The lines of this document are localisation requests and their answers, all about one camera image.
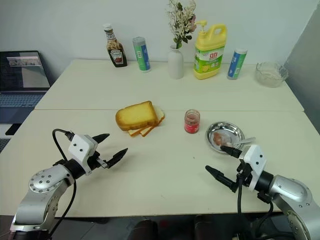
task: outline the laptop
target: laptop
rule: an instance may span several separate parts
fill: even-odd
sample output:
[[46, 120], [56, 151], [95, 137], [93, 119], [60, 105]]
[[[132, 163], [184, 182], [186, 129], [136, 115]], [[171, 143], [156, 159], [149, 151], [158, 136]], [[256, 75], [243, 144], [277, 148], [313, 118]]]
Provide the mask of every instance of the laptop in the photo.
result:
[[0, 51], [0, 124], [21, 124], [51, 85], [38, 51]]

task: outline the clear glass bowl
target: clear glass bowl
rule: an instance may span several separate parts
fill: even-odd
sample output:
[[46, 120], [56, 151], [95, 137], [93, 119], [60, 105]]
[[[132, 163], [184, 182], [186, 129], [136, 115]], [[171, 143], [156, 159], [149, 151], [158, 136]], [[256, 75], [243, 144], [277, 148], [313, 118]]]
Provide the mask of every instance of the clear glass bowl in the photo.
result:
[[288, 76], [288, 70], [276, 62], [263, 62], [256, 65], [255, 79], [266, 87], [279, 87]]

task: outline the cylindrical can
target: cylindrical can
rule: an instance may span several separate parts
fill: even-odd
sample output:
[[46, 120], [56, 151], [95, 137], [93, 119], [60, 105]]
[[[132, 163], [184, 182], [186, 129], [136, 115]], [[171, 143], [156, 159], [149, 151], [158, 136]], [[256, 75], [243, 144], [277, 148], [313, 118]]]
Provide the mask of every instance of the cylindrical can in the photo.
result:
[[149, 57], [148, 57], [145, 38], [141, 36], [137, 36], [132, 39], [132, 42], [133, 42], [136, 60], [139, 65], [139, 69], [144, 73], [149, 72], [150, 63], [149, 63]]
[[247, 55], [246, 49], [237, 48], [234, 50], [234, 54], [230, 63], [227, 78], [229, 80], [236, 80], [240, 73], [242, 64], [244, 63], [245, 57]]

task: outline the bottle handle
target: bottle handle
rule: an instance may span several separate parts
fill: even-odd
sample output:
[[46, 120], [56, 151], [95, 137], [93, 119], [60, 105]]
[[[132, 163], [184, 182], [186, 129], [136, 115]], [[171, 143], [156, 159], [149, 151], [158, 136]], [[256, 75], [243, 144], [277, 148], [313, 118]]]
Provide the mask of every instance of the bottle handle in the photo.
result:
[[[218, 30], [218, 29], [221, 29], [221, 31], [218, 33], [218, 34], [215, 34], [215, 31]], [[223, 23], [220, 23], [220, 24], [215, 24], [211, 27], [210, 29], [210, 35], [226, 35], [227, 34], [227, 27], [226, 25], [224, 25]]]

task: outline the toast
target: toast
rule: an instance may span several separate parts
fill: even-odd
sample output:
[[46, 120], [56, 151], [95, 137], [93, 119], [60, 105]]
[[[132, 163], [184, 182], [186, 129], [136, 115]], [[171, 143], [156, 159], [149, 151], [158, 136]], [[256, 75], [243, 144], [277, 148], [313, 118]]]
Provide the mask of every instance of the toast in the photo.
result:
[[131, 137], [137, 136], [143, 129], [149, 128], [149, 126], [144, 126], [142, 128], [136, 129], [136, 130], [128, 130], [128, 134]]
[[148, 133], [151, 132], [152, 129], [154, 129], [155, 127], [157, 127], [163, 119], [165, 119], [165, 113], [160, 109], [160, 107], [158, 106], [153, 106], [154, 110], [155, 110], [155, 114], [158, 118], [158, 122], [156, 125], [153, 125], [153, 126], [149, 126], [149, 127], [145, 127], [143, 129], [141, 129], [139, 131], [139, 133], [142, 135], [142, 137], [145, 137]]
[[115, 121], [123, 131], [137, 130], [158, 123], [158, 118], [151, 101], [127, 106], [115, 114]]

